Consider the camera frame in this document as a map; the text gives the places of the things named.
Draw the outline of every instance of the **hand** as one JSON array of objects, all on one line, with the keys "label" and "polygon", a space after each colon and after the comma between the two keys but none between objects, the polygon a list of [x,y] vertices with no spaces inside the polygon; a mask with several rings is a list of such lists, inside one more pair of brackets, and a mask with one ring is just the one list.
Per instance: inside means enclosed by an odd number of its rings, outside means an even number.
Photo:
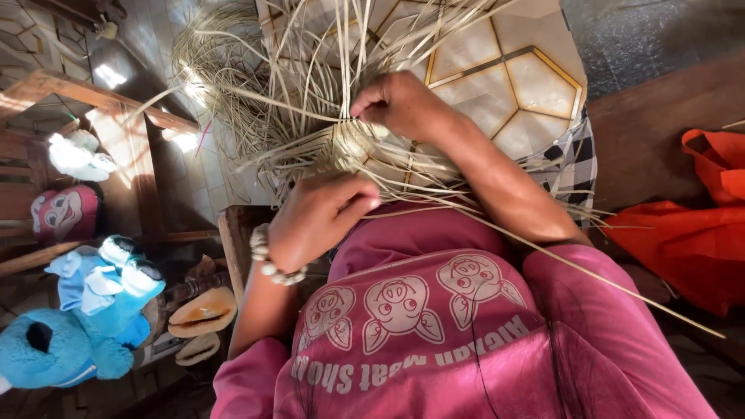
[{"label": "hand", "polygon": [[409,71],[377,78],[362,89],[349,111],[362,122],[383,125],[394,134],[433,144],[465,118]]},{"label": "hand", "polygon": [[302,179],[269,226],[269,257],[280,271],[295,272],[379,205],[375,182],[358,175],[334,171]]}]

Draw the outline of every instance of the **woman's left hand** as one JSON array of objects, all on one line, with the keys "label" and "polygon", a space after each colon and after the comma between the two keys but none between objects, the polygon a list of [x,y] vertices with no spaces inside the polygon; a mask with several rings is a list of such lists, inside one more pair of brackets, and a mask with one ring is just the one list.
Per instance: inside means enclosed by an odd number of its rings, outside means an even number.
[{"label": "woman's left hand", "polygon": [[335,171],[302,179],[269,226],[269,258],[280,271],[295,272],[379,205],[375,182],[359,175]]}]

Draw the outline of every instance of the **cartoon pig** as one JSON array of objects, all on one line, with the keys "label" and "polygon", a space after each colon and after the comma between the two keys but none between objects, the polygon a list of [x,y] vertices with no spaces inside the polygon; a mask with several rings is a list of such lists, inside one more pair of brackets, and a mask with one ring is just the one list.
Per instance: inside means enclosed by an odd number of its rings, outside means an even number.
[{"label": "cartoon pig", "polygon": [[525,307],[517,288],[502,277],[499,267],[491,259],[484,256],[470,254],[454,257],[437,270],[437,280],[453,293],[450,313],[460,330],[470,327],[479,303],[500,295]]},{"label": "cartoon pig", "polygon": [[365,293],[365,309],[372,316],[363,329],[365,355],[378,351],[390,335],[415,332],[426,341],[445,341],[437,313],[426,308],[429,288],[421,277],[399,277],[376,283]]},{"label": "cartoon pig", "polygon": [[297,349],[306,349],[311,340],[325,333],[335,347],[349,350],[352,322],[346,315],[354,305],[355,292],[351,288],[332,286],[313,294],[305,308],[305,324]]}]

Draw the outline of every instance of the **cartoon pillow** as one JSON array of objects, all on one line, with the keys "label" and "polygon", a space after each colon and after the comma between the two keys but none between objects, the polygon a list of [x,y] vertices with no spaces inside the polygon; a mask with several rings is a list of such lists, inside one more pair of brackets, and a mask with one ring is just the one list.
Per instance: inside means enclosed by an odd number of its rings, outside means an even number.
[{"label": "cartoon pillow", "polygon": [[46,191],[31,204],[34,236],[45,244],[90,240],[100,205],[95,191],[85,185]]}]

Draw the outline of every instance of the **plush toy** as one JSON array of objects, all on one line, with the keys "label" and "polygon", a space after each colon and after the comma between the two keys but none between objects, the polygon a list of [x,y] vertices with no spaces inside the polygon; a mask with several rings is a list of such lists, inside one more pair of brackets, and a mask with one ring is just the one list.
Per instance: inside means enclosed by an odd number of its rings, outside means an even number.
[{"label": "plush toy", "polygon": [[100,208],[101,199],[85,185],[44,192],[31,204],[34,237],[44,244],[90,240]]},{"label": "plush toy", "polygon": [[111,157],[98,150],[98,139],[86,130],[75,130],[67,138],[58,133],[49,137],[49,161],[61,173],[75,179],[101,182],[116,170]]},{"label": "plush toy", "polygon": [[[31,310],[0,333],[0,393],[11,387],[71,387],[91,377],[122,377],[134,361],[130,350],[148,337],[150,326],[141,310],[165,282],[137,245],[111,236],[97,251],[83,247],[71,253],[47,268],[60,275],[60,288],[67,287],[66,309]],[[103,285],[94,283],[101,278]],[[107,305],[87,315],[84,300],[101,287],[118,291],[105,294],[111,297]]]}]

